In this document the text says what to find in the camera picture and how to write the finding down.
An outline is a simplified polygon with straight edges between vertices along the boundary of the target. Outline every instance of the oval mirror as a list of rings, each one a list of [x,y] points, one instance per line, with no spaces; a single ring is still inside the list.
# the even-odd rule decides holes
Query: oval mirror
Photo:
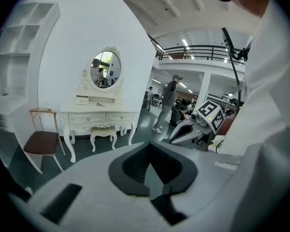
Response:
[[[120,71],[120,61],[116,54],[104,51],[94,58],[90,68],[90,76],[97,87],[108,88],[115,84]]]

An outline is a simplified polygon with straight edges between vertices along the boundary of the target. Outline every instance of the chair backrest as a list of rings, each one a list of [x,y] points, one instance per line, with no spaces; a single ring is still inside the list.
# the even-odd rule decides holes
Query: chair backrest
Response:
[[[176,123],[177,121],[180,120],[180,114],[177,111],[176,108],[172,107],[172,114],[171,114],[171,121],[173,121],[174,123]]]
[[[31,120],[32,120],[33,127],[34,127],[35,131],[36,131],[36,128],[35,128],[35,124],[34,124],[34,118],[38,115],[41,119],[41,114],[43,114],[43,113],[50,114],[50,115],[52,114],[54,116],[54,123],[55,123],[55,127],[56,127],[56,132],[59,134],[57,120],[56,120],[57,113],[55,111],[53,111],[50,108],[37,107],[37,108],[30,109],[29,113],[31,114]]]

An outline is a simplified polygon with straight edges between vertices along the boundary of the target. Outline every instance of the sneaker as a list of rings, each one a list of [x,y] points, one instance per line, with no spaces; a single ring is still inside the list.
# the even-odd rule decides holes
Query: sneaker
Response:
[[[153,126],[152,130],[155,131],[156,133],[161,134],[160,129],[159,128],[156,128],[155,126]]]

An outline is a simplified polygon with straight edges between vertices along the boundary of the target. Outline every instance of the white stool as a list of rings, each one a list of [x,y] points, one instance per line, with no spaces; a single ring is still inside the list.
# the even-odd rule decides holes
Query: white stool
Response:
[[[110,127],[106,127],[106,128],[99,128],[99,127],[93,127],[92,128],[91,134],[90,134],[90,141],[91,141],[91,144],[92,144],[92,147],[93,147],[92,152],[96,151],[96,146],[95,146],[95,137],[96,136],[100,136],[100,137],[111,136],[111,141],[113,141],[112,149],[115,149],[115,143],[116,143],[116,140],[117,140],[117,134],[116,134],[115,126],[110,126]]]

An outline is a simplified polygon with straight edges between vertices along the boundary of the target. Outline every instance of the small drawer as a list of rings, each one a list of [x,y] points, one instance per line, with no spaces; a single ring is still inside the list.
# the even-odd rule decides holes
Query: small drawer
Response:
[[[132,120],[133,113],[106,113],[106,121],[128,121]]]
[[[73,123],[104,122],[106,113],[70,114]]]

